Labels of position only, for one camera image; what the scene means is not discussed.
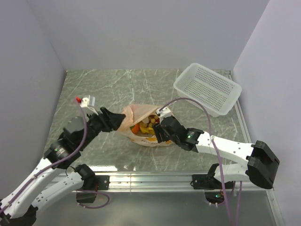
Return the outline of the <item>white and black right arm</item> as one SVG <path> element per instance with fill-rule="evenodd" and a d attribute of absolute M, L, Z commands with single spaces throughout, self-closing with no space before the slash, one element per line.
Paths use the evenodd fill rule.
<path fill-rule="evenodd" d="M 207 175 L 210 187 L 223 182 L 250 181 L 263 189 L 272 189 L 280 160 L 263 141 L 240 143 L 211 136 L 196 128 L 185 128 L 173 116 L 153 127 L 158 142 L 172 141 L 185 151 L 208 153 L 233 161 L 230 165 L 214 165 Z"/>

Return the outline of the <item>bunch of brown longans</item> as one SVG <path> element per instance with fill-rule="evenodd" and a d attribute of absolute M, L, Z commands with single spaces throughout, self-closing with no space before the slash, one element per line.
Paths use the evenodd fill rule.
<path fill-rule="evenodd" d="M 142 123 L 143 124 L 156 124 L 159 123 L 160 119 L 156 114 L 151 114 L 149 116 L 147 116 L 146 118 L 142 119 Z"/>

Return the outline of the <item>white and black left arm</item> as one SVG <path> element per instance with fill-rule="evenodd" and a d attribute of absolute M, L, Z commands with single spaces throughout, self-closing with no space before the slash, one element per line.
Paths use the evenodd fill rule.
<path fill-rule="evenodd" d="M 59 138 L 45 152 L 30 175 L 9 196 L 0 201 L 2 226 L 32 226 L 37 213 L 74 190 L 96 192 L 99 179 L 86 164 L 78 165 L 73 172 L 49 186 L 59 174 L 80 157 L 100 132 L 116 131 L 125 119 L 124 114 L 112 113 L 102 107 L 88 114 L 72 118 Z"/>

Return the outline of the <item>peach plastic bag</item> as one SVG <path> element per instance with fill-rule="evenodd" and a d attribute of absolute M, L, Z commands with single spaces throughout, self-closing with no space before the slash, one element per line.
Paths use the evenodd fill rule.
<path fill-rule="evenodd" d="M 130 130 L 130 127 L 135 124 L 142 123 L 142 119 L 146 118 L 151 114 L 156 114 L 156 110 L 159 109 L 158 105 L 149 105 L 149 104 L 130 104 L 124 107 L 122 113 L 126 115 L 123 120 L 120 128 L 117 130 L 118 133 L 128 137 L 133 143 L 147 146 L 147 147 L 155 147 L 155 146 L 169 146 L 173 142 L 166 141 L 162 143 L 158 143 L 156 136 L 151 134 L 144 134 L 139 131 L 137 134 L 133 134 Z M 145 127 L 152 127 L 154 124 L 145 124 Z"/>

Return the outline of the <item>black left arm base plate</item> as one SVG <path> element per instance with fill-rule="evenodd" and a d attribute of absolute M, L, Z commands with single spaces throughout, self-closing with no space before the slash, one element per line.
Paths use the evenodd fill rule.
<path fill-rule="evenodd" d="M 84 180 L 81 190 L 101 191 L 108 190 L 110 183 L 109 175 L 96 175 L 91 176 Z"/>

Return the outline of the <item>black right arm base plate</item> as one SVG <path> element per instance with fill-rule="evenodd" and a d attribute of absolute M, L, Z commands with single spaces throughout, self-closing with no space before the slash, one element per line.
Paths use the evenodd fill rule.
<path fill-rule="evenodd" d="M 194 190 L 218 190 L 222 189 L 222 183 L 212 176 L 205 174 L 193 174 L 190 186 Z"/>

